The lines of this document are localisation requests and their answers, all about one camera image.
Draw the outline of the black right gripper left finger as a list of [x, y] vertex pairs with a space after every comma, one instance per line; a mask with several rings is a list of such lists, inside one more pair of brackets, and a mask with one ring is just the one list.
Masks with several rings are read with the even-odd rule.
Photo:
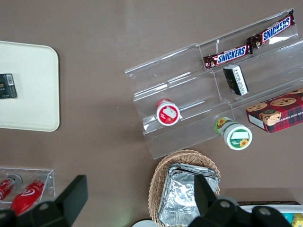
[[30, 212], [34, 227], [71, 227], [88, 200], [86, 175], [78, 175], [54, 200], [37, 205]]

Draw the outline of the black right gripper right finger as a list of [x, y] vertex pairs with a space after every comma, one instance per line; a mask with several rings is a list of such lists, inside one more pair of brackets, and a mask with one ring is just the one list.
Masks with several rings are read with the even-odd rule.
[[245, 227], [246, 215], [230, 197], [216, 196], [204, 176], [195, 176], [195, 202], [200, 216], [190, 227]]

